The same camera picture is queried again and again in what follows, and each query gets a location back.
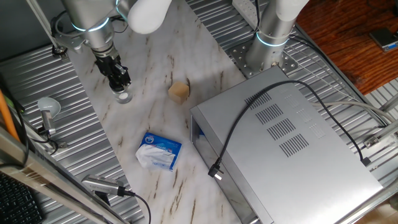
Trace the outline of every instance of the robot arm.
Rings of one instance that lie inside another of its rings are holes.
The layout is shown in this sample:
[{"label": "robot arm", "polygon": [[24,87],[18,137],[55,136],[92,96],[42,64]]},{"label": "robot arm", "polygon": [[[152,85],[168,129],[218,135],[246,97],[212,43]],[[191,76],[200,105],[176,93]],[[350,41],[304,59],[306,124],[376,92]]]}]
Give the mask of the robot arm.
[{"label": "robot arm", "polygon": [[263,71],[283,63],[282,52],[300,11],[308,0],[270,0],[246,55],[248,66]]},{"label": "robot arm", "polygon": [[55,34],[55,37],[78,53],[81,52],[82,44],[90,47],[100,72],[109,80],[116,101],[128,103],[132,98],[128,91],[131,79],[114,47],[114,31],[109,17],[120,14],[132,30],[150,34],[163,23],[170,3],[171,0],[62,0],[79,34]]}]

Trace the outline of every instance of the silver metal box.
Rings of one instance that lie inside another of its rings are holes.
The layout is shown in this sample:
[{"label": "silver metal box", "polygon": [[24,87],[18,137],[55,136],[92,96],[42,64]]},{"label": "silver metal box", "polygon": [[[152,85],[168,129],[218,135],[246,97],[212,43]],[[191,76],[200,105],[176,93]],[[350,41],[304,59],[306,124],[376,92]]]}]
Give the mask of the silver metal box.
[{"label": "silver metal box", "polygon": [[[210,167],[232,123],[268,85],[288,80],[277,67],[191,109],[191,140]],[[336,223],[382,189],[294,84],[260,97],[242,117],[217,180],[241,221]]]}]

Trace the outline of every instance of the ventilation slot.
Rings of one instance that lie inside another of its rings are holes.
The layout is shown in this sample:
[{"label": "ventilation slot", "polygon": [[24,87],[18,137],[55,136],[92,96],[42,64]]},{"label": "ventilation slot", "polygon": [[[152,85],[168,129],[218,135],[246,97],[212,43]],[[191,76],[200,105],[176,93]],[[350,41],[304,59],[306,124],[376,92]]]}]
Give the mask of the ventilation slot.
[{"label": "ventilation slot", "polygon": [[295,126],[289,121],[289,119],[284,119],[267,129],[267,131],[271,134],[274,140],[277,140],[286,134],[291,133],[295,129]]},{"label": "ventilation slot", "polygon": [[282,143],[279,147],[282,149],[287,157],[290,157],[307,146],[308,142],[303,138],[301,134],[299,134]]},{"label": "ventilation slot", "polygon": [[273,119],[282,115],[283,112],[279,109],[277,105],[272,105],[258,113],[256,113],[257,118],[261,121],[261,124],[266,124]]},{"label": "ventilation slot", "polygon": [[[250,104],[250,102],[252,102],[253,99],[255,99],[256,96],[258,96],[259,93],[256,93],[252,96],[250,96],[249,98],[245,99],[244,101],[247,104]],[[260,105],[263,105],[264,103],[267,103],[268,101],[271,100],[271,97],[268,95],[268,93],[263,94],[262,96],[260,96],[251,106],[250,109],[254,109]]]}]

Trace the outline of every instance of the cable plug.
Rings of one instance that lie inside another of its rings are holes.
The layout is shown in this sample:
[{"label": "cable plug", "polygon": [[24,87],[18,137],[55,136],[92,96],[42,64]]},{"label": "cable plug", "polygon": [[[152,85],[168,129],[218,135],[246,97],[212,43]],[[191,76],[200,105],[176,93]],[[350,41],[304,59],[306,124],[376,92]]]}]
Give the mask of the cable plug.
[{"label": "cable plug", "polygon": [[220,165],[216,161],[209,170],[209,173],[207,173],[210,177],[216,177],[217,179],[221,180],[223,178],[224,172],[220,170]]},{"label": "cable plug", "polygon": [[124,197],[125,195],[134,197],[134,196],[136,196],[136,193],[126,190],[125,187],[119,186],[118,187],[118,196]]},{"label": "cable plug", "polygon": [[365,157],[363,158],[363,160],[361,160],[361,162],[364,166],[367,167],[372,161],[368,157]]}]

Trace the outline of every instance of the white tissue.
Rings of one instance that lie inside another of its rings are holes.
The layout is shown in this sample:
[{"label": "white tissue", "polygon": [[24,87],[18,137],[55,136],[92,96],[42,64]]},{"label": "white tissue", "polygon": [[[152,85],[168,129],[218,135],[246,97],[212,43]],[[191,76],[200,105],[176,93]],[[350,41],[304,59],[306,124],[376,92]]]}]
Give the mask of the white tissue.
[{"label": "white tissue", "polygon": [[136,157],[143,168],[169,170],[175,154],[155,146],[143,144],[136,152]]}]

